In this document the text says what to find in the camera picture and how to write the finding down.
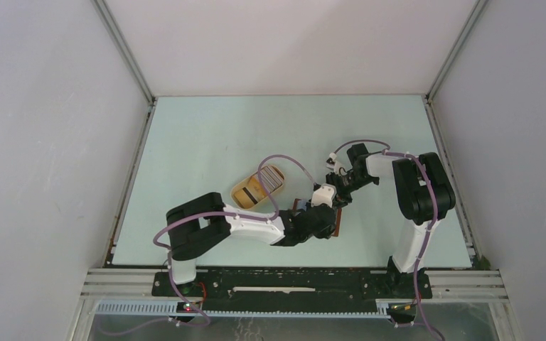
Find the beige oval card tray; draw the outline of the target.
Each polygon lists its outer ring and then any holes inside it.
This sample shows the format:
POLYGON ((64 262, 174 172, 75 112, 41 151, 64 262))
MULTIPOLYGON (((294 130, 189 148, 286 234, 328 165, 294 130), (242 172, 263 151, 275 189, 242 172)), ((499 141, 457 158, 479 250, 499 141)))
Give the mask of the beige oval card tray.
POLYGON ((269 201, 266 190, 276 195, 281 192, 285 182, 285 174, 278 167, 265 164, 259 173, 255 172, 235 185, 230 197, 240 209, 254 210, 269 201))

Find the stack of credit cards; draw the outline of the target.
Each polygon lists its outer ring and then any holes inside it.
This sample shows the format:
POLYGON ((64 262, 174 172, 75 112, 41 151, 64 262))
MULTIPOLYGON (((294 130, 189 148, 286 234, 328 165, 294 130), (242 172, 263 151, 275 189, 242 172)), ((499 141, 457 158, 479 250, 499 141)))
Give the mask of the stack of credit cards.
POLYGON ((269 193, 275 192, 285 183, 284 176, 275 166, 272 165, 263 166, 259 171, 257 171, 255 177, 259 184, 268 190, 269 193))

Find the brown leather card holder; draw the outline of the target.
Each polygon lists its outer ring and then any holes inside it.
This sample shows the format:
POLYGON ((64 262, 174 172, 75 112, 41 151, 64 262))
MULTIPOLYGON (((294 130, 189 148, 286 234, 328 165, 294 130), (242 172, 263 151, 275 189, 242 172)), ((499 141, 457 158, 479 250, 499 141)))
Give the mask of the brown leather card holder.
MULTIPOLYGON (((309 200, 306 199, 294 199, 294 204, 292 207, 295 211, 310 211, 311 203, 309 200)), ((313 237, 319 238, 319 239, 329 239, 331 237, 337 237, 339 235, 340 226, 341 226, 341 216, 342 216, 342 209, 341 208, 334 208, 334 223, 330 227, 327 227, 324 230, 319 230, 317 234, 312 234, 313 237)))

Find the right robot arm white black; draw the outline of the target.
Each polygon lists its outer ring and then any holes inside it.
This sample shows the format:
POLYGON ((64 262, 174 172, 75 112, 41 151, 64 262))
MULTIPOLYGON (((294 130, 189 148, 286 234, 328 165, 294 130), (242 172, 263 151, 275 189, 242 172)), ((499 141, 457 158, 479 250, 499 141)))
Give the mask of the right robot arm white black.
POLYGON ((352 203, 353 192, 362 187, 378 184, 381 178, 394 181, 405 224, 390 257, 385 287, 392 296, 403 297, 412 290, 414 281, 410 274, 417 276, 423 268, 430 239, 448 211, 454 209, 456 196, 436 153, 415 156, 391 151, 389 146, 370 152, 366 142, 359 139, 346 143, 350 168, 338 161, 336 152, 329 154, 326 186, 333 188, 335 194, 325 199, 335 210, 340 210, 352 203))

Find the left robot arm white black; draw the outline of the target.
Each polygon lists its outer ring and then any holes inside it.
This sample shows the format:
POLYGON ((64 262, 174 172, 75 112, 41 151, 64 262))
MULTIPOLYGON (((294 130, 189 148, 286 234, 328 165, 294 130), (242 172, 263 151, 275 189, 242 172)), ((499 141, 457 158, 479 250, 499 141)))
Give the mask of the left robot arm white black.
POLYGON ((180 296, 196 287, 196 259, 228 237, 276 247, 294 247, 311 238, 328 239, 336 230, 337 209, 314 198, 296 210, 256 213, 226 205, 211 192, 166 213, 171 274, 168 285, 180 296))

